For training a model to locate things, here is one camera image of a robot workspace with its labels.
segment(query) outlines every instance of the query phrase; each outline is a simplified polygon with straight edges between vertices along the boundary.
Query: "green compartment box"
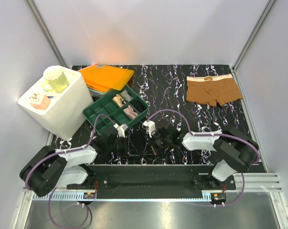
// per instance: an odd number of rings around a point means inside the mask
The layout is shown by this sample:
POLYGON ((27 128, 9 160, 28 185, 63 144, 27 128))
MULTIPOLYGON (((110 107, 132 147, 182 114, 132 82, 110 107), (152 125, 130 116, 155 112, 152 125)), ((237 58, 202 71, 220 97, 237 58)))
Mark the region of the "green compartment box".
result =
MULTIPOLYGON (((83 110, 83 114, 85 115, 86 119, 89 123, 93 126, 96 120, 97 115, 105 114, 109 116, 115 123, 118 125, 127 124, 128 129, 146 117, 148 112, 148 104, 142 100, 138 94, 136 94, 128 85, 124 86, 121 91, 117 91, 112 89, 109 91, 105 96, 98 99, 93 104, 89 105, 86 109, 83 110), (134 106, 126 100, 126 104, 122 107, 119 107, 112 98, 119 94, 120 92, 126 90, 128 94, 132 97, 132 100, 136 100, 141 103, 145 107, 145 111, 140 113, 134 106), (131 119, 128 115, 124 112, 124 109, 130 105, 133 110, 138 113, 138 116, 135 119, 131 119)), ((113 126, 113 123, 106 118, 105 116, 101 116, 96 124, 96 131, 99 135, 101 135, 105 129, 109 126, 113 126)))

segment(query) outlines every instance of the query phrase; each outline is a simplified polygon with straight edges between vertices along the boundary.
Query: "marble surface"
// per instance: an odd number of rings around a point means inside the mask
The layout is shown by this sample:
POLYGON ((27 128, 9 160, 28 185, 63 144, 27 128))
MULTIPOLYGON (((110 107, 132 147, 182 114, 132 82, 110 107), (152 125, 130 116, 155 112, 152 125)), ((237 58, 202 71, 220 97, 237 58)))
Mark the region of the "marble surface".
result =
MULTIPOLYGON (((79 70, 83 67, 85 66, 74 66, 73 69, 79 70)), ((203 77, 229 74, 231 71, 228 65, 123 65, 120 67, 134 70, 132 89, 149 104, 147 117, 161 109, 173 109, 181 112, 187 118, 192 131, 210 132, 232 125, 250 135, 240 101, 234 101, 223 107, 186 102, 187 76, 203 77)), ((161 113, 156 116, 154 121, 157 123, 161 119, 166 119, 178 130, 185 132, 187 130, 186 123, 177 114, 161 113)), ((137 131, 143 131, 141 126, 142 123, 138 123, 128 131, 128 134, 133 135, 137 131)), ((59 149, 82 146, 88 142, 91 131, 91 125, 85 121, 69 141, 54 136, 52 145, 59 149)), ((120 158, 112 153, 103 163, 184 165, 214 164, 218 161, 216 153, 210 151, 168 150, 169 152, 158 156, 148 155, 134 158, 120 158)))

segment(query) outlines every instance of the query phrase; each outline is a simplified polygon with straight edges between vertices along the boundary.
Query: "green mug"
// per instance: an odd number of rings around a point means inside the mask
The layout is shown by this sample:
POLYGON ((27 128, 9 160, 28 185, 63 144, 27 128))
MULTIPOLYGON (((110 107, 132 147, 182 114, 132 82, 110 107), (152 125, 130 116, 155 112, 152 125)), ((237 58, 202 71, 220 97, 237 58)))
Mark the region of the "green mug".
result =
POLYGON ((46 92, 62 93, 69 85, 61 66, 50 66, 46 68, 43 77, 45 82, 42 83, 42 88, 46 92))

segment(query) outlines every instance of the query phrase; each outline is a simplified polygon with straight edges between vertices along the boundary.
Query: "shorts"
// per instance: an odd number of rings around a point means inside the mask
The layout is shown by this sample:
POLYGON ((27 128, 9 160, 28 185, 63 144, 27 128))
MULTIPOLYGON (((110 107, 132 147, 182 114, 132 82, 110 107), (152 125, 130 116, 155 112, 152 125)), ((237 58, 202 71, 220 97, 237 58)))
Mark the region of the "shorts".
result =
POLYGON ((207 77, 187 76, 186 101, 198 104, 220 106, 242 99, 231 74, 207 77))

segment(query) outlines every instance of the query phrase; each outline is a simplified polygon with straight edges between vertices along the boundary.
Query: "white bin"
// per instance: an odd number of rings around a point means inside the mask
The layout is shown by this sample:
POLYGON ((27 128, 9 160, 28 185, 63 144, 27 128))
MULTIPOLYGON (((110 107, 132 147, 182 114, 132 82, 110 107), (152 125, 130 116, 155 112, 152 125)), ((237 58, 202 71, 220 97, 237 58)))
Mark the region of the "white bin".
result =
POLYGON ((43 77, 18 99, 18 104, 46 130, 58 135, 63 140, 69 140, 85 121, 82 111, 93 103, 93 99, 81 73, 61 68, 69 86, 60 94, 52 93, 55 98, 51 99, 46 110, 35 109, 29 103, 33 93, 49 95, 41 87, 45 81, 43 77))

